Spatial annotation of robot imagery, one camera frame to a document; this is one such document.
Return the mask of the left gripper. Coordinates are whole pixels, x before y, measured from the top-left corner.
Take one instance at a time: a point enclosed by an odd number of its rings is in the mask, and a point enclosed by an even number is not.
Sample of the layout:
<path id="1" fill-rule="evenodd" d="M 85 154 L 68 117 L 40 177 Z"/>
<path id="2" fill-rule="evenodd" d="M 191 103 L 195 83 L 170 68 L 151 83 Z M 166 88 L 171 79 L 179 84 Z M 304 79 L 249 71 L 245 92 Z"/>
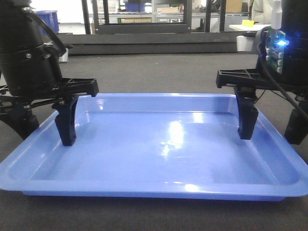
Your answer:
<path id="1" fill-rule="evenodd" d="M 58 51 L 48 44 L 0 56 L 0 71 L 6 83 L 0 88 L 0 120 L 23 140 L 39 127 L 31 109 L 53 104 L 62 144 L 72 146 L 77 137 L 78 96 L 95 97 L 99 92 L 95 79 L 64 78 L 58 60 Z"/>

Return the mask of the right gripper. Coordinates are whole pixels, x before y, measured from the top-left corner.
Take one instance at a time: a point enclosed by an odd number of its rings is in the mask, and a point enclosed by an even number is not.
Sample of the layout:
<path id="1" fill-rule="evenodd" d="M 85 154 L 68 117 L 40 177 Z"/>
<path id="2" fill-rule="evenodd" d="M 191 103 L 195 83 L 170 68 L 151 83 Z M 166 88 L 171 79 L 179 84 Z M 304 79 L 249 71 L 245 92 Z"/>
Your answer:
<path id="1" fill-rule="evenodd" d="M 286 92 L 296 95 L 298 101 L 308 99 L 308 57 L 287 56 L 283 63 L 282 74 L 275 72 L 260 57 L 254 69 L 219 70 L 216 78 L 218 88 L 233 87 L 238 105 L 238 134 L 242 140 L 252 138 L 258 117 L 254 104 L 256 90 L 278 90 L 269 75 Z M 294 108 L 291 112 L 284 136 L 290 144 L 299 145 L 308 135 L 308 120 Z"/>

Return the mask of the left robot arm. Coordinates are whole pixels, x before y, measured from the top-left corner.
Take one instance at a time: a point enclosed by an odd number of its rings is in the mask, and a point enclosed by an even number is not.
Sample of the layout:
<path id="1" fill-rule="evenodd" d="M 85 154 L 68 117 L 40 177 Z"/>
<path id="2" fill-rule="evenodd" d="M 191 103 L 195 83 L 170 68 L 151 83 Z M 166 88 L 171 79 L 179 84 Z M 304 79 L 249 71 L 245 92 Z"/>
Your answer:
<path id="1" fill-rule="evenodd" d="M 96 96 L 97 80 L 64 78 L 59 58 L 66 53 L 52 29 L 34 13 L 28 0 L 0 3 L 0 119 L 21 138 L 38 127 L 32 109 L 51 104 L 65 146 L 76 140 L 75 112 L 79 96 Z"/>

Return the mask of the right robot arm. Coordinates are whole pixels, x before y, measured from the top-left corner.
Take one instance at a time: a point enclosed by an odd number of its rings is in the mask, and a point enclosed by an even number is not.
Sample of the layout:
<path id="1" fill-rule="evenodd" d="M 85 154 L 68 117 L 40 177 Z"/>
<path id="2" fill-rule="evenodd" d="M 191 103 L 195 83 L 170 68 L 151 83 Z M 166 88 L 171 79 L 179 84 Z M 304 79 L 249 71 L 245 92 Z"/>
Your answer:
<path id="1" fill-rule="evenodd" d="M 300 144 L 308 134 L 308 3 L 275 0 L 271 19 L 270 26 L 250 38 L 258 55 L 256 67 L 219 70 L 216 85 L 234 89 L 242 140 L 254 132 L 256 90 L 279 91 L 294 107 L 284 136 L 290 144 Z"/>

